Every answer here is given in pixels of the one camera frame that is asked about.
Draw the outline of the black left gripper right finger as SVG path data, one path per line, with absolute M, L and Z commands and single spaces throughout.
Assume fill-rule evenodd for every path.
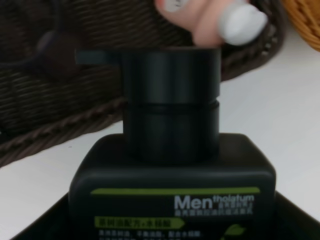
M 277 192 L 272 240 L 320 240 L 320 222 Z

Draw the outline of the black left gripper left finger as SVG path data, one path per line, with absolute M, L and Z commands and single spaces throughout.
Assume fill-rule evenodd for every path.
M 65 194 L 12 240 L 72 240 L 68 195 Z

